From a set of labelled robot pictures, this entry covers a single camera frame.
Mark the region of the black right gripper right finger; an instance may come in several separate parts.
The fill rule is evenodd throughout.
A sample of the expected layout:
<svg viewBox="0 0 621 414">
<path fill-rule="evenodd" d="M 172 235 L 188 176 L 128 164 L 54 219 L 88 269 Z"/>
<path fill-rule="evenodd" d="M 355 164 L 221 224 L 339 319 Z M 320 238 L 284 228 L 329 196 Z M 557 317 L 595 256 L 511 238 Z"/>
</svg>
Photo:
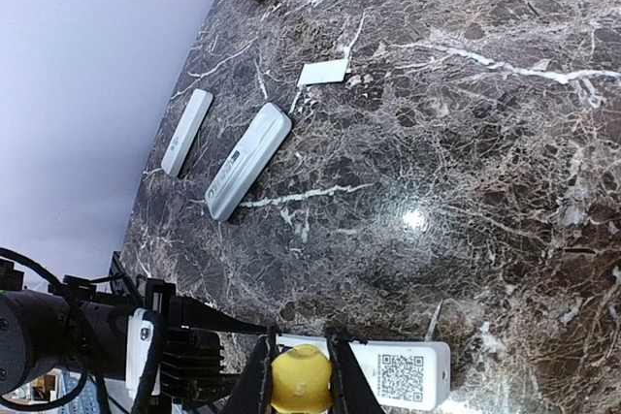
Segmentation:
<svg viewBox="0 0 621 414">
<path fill-rule="evenodd" d="M 353 337 L 337 329 L 326 333 L 326 344 L 332 364 L 330 392 L 332 406 L 329 413 L 336 414 L 382 414 L 367 378 L 360 367 L 350 342 Z"/>
</svg>

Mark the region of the yellow handled screwdriver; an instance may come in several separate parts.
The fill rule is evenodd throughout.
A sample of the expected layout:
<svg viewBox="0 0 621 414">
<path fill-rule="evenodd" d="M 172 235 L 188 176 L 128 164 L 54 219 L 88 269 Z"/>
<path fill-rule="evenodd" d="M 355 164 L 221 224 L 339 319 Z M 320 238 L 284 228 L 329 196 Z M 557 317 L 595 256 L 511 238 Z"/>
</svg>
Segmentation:
<svg viewBox="0 0 621 414">
<path fill-rule="evenodd" d="M 333 366 L 312 344 L 301 344 L 272 361 L 271 406 L 278 413 L 325 413 L 333 404 Z"/>
</svg>

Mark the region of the white button remote control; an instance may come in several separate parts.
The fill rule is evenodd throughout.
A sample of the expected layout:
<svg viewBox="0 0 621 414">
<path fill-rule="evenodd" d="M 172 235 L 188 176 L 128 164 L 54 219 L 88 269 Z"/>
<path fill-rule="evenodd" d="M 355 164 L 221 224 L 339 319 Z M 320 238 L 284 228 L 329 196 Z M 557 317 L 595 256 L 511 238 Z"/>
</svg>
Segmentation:
<svg viewBox="0 0 621 414">
<path fill-rule="evenodd" d="M 326 336 L 279 335 L 278 355 L 301 344 L 316 346 L 329 359 Z M 382 408 L 430 411 L 448 399 L 451 354 L 446 343 L 352 340 L 350 346 Z"/>
</svg>

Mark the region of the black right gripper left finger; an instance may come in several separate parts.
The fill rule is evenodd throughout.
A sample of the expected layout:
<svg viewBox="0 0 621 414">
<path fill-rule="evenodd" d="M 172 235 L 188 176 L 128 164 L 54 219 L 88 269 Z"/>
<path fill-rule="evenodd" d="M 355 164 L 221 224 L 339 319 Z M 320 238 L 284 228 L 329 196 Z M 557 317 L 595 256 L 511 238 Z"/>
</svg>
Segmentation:
<svg viewBox="0 0 621 414">
<path fill-rule="evenodd" d="M 272 362 L 277 355 L 277 330 L 260 335 L 242 375 L 224 403 L 222 414 L 269 414 L 273 391 Z"/>
</svg>

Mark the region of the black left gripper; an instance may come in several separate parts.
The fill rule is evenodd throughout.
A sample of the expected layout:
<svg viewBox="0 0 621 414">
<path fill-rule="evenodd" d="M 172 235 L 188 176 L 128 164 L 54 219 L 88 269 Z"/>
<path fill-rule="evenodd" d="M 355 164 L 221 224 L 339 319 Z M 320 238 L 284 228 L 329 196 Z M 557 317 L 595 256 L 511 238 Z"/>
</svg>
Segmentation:
<svg viewBox="0 0 621 414">
<path fill-rule="evenodd" d="M 224 371 L 221 334 L 254 335 L 270 327 L 231 317 L 205 303 L 177 294 L 174 284 L 149 278 L 144 305 L 163 324 L 163 342 L 154 343 L 149 355 L 161 357 L 162 399 L 229 398 L 240 373 Z M 154 382 L 154 369 L 146 367 Z"/>
</svg>

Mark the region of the grey battery cover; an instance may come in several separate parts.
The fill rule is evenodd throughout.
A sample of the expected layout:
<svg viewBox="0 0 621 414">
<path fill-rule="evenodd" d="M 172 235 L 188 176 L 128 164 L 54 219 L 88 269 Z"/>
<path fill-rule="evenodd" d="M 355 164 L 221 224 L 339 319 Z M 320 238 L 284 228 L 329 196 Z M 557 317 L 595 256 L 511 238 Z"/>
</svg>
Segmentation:
<svg viewBox="0 0 621 414">
<path fill-rule="evenodd" d="M 297 86 L 342 82 L 349 67 L 347 58 L 307 63 L 303 66 Z"/>
</svg>

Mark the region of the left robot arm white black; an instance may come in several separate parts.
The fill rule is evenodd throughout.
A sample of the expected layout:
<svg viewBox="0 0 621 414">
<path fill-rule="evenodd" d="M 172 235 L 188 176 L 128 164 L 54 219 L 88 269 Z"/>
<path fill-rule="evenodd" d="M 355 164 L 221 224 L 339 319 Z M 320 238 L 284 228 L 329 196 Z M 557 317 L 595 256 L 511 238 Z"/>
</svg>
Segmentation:
<svg viewBox="0 0 621 414">
<path fill-rule="evenodd" d="M 94 280 L 59 280 L 35 261 L 1 251 L 1 403 L 17 412 L 71 403 L 93 382 L 103 413 L 107 380 L 123 381 L 134 413 L 189 412 L 225 399 L 226 413 L 268 412 L 274 330 L 240 321 L 174 284 L 150 278 L 140 297 L 123 269 L 118 293 Z M 53 369 L 79 376 L 54 401 L 25 405 L 7 395 Z"/>
</svg>

